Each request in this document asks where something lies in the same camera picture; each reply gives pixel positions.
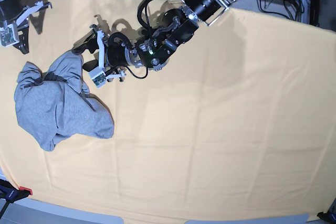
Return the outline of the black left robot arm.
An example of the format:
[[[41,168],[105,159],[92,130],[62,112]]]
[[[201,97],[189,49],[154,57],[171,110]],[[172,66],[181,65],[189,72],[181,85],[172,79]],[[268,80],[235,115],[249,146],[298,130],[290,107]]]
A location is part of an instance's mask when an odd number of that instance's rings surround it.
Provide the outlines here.
[[[74,46],[72,52],[82,54],[85,50],[99,52],[99,59],[88,65],[108,67],[111,72],[118,68],[135,66],[148,70],[161,70],[178,46],[188,42],[199,28],[220,9],[225,12],[238,0],[181,0],[183,6],[168,10],[162,16],[160,26],[151,27],[147,17],[148,4],[144,0],[138,7],[137,19],[143,28],[143,37],[136,42],[121,32],[106,36],[97,26],[91,27],[91,34],[82,43]]]

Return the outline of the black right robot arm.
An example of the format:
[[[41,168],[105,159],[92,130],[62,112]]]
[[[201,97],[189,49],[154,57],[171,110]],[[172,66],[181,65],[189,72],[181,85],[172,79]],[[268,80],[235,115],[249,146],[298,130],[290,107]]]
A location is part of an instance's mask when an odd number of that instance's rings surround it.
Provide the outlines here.
[[[1,0],[1,46],[29,53],[29,15],[34,9],[22,0]]]

